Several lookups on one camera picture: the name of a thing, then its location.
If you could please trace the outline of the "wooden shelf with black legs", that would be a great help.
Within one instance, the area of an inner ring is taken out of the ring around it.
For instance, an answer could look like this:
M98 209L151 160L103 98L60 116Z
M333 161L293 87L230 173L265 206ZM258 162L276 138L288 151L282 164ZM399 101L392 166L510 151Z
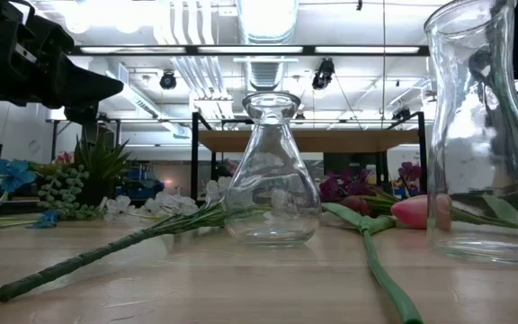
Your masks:
M198 197L199 146L211 152L211 178L217 179L216 154L221 152L243 152L250 139L249 130L213 130L210 124L195 112L190 119L191 140L191 198ZM415 112L406 118L391 123L385 130L295 130L293 132L301 152L307 153L373 153L376 155L377 170L383 174L379 184L389 179L387 151L399 145L417 144L420 150L422 175L420 187L426 188L427 145L425 118L422 112Z

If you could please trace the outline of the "potted green succulent plant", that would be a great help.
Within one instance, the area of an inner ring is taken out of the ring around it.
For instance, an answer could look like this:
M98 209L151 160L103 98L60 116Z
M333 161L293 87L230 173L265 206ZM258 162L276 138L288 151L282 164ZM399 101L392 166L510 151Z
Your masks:
M114 191L115 183L127 166L128 154L108 145L101 135L91 143L86 136L77 140L71 153L53 163L35 165L40 177L38 206L56 211L62 221L83 221L100 215L103 198Z

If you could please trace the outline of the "black overhead light bar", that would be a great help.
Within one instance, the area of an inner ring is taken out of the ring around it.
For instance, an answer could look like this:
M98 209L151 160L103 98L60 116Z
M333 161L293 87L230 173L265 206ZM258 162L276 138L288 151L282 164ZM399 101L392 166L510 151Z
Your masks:
M97 45L75 46L71 56L308 56L429 57L424 45Z

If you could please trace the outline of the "pink artificial tulip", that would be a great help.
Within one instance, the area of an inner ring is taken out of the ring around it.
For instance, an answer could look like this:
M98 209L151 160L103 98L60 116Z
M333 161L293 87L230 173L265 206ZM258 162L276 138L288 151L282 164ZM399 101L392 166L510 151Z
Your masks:
M495 213L487 216L483 213L465 211L452 206L452 199L448 194L441 193L435 198L435 225L440 230L450 230L452 221L467 222L475 225L490 225L503 228L518 229L518 210L499 198L488 194L483 195L483 201ZM429 197L419 195L396 202L391 207L392 214L399 220L418 229L426 229L429 218Z

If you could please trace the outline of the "purple artificial flower bunch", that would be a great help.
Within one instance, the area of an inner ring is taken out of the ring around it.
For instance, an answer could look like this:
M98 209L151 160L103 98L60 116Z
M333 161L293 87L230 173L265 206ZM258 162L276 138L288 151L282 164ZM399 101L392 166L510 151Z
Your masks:
M422 168L419 165L403 162L397 174L393 182L395 188L388 189L384 185L372 184L368 169L363 169L357 176L351 170L344 170L341 175L329 172L319 185L321 202L339 203L372 218L390 215L395 203L421 193Z

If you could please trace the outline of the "dark red artificial tulip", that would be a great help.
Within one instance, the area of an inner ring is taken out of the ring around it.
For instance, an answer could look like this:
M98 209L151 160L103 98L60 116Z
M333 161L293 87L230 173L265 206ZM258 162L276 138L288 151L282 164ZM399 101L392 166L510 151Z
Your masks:
M395 307L401 324L424 324L420 312L412 299L391 278L381 264L372 241L372 236L374 234L394 229L396 227L395 221L386 216L379 216L378 218L362 216L360 213L334 202L324 202L322 204L322 208L326 212L330 212L343 221L353 225L362 235L367 266L371 270L378 284L386 292L390 302Z

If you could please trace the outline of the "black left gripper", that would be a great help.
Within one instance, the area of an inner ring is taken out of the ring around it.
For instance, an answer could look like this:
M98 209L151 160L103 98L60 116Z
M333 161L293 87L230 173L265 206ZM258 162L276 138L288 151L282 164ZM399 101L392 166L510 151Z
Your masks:
M96 123L99 102L124 84L76 66L67 56L74 40L26 0L0 0L0 101L65 106L81 125Z

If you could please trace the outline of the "silver ventilation duct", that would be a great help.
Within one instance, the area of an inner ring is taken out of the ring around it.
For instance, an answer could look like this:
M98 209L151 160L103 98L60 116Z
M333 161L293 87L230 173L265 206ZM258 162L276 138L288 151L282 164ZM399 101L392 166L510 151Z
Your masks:
M239 35L245 45L291 44L299 0L237 0ZM246 62L246 79L256 91L280 87L286 63L281 57Z

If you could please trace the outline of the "tall clear glass vase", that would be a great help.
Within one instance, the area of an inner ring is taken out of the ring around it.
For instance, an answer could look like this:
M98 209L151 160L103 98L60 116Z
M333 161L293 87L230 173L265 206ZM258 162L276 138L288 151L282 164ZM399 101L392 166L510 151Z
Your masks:
M428 154L430 246L444 254L518 263L518 229L452 221L435 225L435 198L495 216L488 194L518 210L518 94L513 67L517 0L453 0L425 22L436 75Z

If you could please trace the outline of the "bulbous clear glass vase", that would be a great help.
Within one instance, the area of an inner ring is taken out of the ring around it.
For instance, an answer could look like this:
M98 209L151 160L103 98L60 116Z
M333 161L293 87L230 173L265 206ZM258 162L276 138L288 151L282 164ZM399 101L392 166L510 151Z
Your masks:
M242 243L292 247L318 228L321 201L290 128L300 99L283 92L248 95L250 140L221 205L228 233Z

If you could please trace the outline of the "black ceiling track light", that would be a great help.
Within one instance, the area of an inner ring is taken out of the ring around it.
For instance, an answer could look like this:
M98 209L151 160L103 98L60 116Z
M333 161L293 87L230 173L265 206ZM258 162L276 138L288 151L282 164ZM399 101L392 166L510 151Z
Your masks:
M161 76L159 80L159 85L164 90L172 90L176 88L177 81L176 77L174 76L173 70L164 70L163 75Z
M331 83L334 74L335 64L333 60L331 58L323 58L315 71L312 88L314 90L325 90Z

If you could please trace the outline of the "white artificial flower spray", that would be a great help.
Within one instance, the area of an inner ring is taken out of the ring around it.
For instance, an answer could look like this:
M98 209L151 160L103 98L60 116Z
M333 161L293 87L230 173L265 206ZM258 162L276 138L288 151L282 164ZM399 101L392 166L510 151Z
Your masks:
M230 177L220 177L218 180L209 181L207 184L207 202L201 207L196 207L193 212L179 211L172 213L153 225L132 232L107 245L89 250L42 269L37 273L2 285L0 287L0 302L8 302L15 297L69 275L79 268L144 240L167 234L181 234L189 230L222 225L226 216L222 211L220 203L230 183Z

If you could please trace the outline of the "blue storage bins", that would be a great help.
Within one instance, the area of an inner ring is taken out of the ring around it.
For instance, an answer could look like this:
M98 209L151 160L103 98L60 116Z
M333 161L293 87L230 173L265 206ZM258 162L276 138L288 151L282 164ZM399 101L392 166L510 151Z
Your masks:
M121 193L131 200L155 198L164 189L165 184L155 177L150 166L133 166L122 178Z

